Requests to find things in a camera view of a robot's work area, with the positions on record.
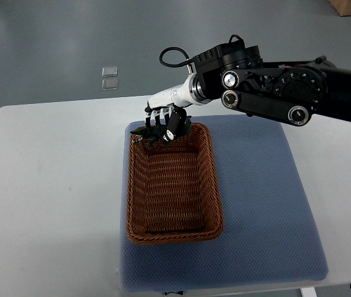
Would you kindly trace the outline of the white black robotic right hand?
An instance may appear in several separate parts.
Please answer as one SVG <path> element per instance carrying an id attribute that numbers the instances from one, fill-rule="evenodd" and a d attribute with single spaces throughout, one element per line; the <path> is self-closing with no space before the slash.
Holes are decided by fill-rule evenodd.
<path id="1" fill-rule="evenodd" d="M 193 90 L 196 85 L 196 74 L 190 74 L 182 85 L 160 91 L 149 97 L 145 108 L 145 126 L 151 126 L 151 117 L 155 118 L 156 125 L 160 124 L 163 114 L 166 131 L 163 139 L 170 142 L 179 136 L 180 130 L 186 121 L 185 107 L 198 105 L 199 96 Z"/>

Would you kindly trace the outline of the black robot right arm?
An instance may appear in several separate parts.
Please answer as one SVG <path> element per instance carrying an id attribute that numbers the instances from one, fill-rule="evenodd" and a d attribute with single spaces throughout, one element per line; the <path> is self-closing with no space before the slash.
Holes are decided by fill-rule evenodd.
<path id="1" fill-rule="evenodd" d="M 314 114 L 351 123 L 351 71 L 320 56 L 264 62 L 237 35 L 193 57 L 203 96 L 231 110 L 293 126 Z"/>

